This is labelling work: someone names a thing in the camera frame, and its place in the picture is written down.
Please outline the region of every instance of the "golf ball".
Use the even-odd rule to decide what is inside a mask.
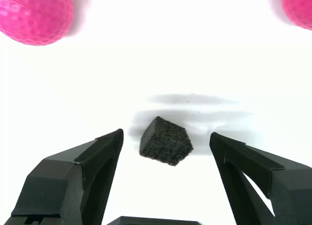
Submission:
[[[312,30],[312,0],[282,0],[282,4],[295,25]]]
[[[60,40],[73,19],[72,0],[0,0],[0,31],[27,45]]]

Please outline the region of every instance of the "black plastic part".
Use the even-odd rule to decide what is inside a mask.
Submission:
[[[312,168],[215,132],[210,147],[238,225],[312,225]],[[275,216],[244,174],[271,200]]]
[[[148,219],[121,216],[108,225],[200,225],[200,223],[182,220]]]
[[[144,132],[139,153],[143,157],[176,166],[192,151],[185,128],[158,116]]]
[[[122,144],[117,130],[43,159],[5,225],[101,225]]]

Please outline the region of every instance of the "dimpled ball surface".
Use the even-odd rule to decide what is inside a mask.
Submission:
[[[294,24],[312,30],[312,0],[282,0],[282,4]]]
[[[73,19],[72,0],[0,0],[0,30],[24,44],[42,46],[60,40]]]

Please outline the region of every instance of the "black foam cube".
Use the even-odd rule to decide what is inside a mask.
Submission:
[[[121,216],[108,225],[200,225],[200,223],[194,221],[148,219]]]
[[[143,157],[176,166],[192,150],[185,128],[158,116],[144,132],[139,153]]]

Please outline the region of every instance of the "white surface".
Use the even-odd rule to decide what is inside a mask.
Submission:
[[[213,131],[312,166],[311,32],[285,23],[272,0],[77,2],[86,16],[73,37],[35,48],[0,35],[0,224],[42,158],[117,128],[125,142],[103,224],[234,224]],[[157,115],[194,144],[177,167],[138,154]]]

